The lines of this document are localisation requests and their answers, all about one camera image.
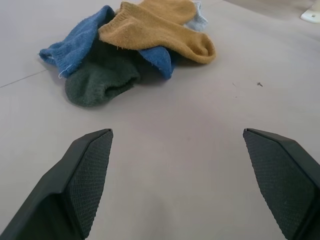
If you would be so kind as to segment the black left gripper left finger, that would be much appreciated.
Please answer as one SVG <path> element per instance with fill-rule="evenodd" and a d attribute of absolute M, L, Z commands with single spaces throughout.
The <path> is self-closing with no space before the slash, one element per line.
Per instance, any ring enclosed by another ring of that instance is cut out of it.
<path fill-rule="evenodd" d="M 38 181 L 2 240 L 85 240 L 104 191 L 113 131 L 102 129 L 72 142 Z"/>

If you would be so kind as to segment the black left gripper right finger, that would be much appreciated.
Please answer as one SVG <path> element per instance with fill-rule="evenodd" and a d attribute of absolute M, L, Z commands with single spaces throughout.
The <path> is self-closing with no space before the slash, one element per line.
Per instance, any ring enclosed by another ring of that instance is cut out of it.
<path fill-rule="evenodd" d="M 243 131 L 256 181 L 287 240 L 320 238 L 320 165 L 295 140 Z"/>

